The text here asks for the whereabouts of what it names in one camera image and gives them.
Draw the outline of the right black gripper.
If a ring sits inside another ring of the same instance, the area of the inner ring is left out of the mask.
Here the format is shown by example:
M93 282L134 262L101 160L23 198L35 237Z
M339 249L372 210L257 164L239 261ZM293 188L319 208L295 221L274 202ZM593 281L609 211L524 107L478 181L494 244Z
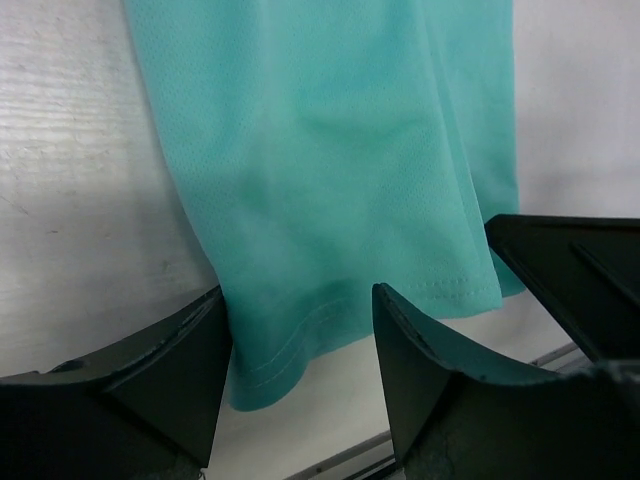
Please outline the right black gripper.
M500 214L485 231L591 361L638 359L638 220Z

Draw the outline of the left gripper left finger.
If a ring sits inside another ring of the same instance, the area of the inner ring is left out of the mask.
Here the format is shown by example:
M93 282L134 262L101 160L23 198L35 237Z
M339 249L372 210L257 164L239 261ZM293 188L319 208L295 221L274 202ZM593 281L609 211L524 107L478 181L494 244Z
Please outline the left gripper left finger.
M48 372L1 380L4 468L205 468L230 362L220 288Z

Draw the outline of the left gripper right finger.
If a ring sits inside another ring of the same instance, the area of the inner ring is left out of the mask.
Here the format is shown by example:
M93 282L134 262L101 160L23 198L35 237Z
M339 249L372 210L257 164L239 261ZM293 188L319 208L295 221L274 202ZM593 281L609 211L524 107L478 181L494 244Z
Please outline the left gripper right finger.
M558 373L499 354L390 286L372 290L395 458L409 479L635 479L639 365Z

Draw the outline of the mint green t shirt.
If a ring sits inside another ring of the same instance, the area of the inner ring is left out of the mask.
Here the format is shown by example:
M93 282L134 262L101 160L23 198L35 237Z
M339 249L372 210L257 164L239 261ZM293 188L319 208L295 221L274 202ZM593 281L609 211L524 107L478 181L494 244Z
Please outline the mint green t shirt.
M438 319L522 283L509 1L129 1L163 155L218 277L231 402L370 335L371 289Z

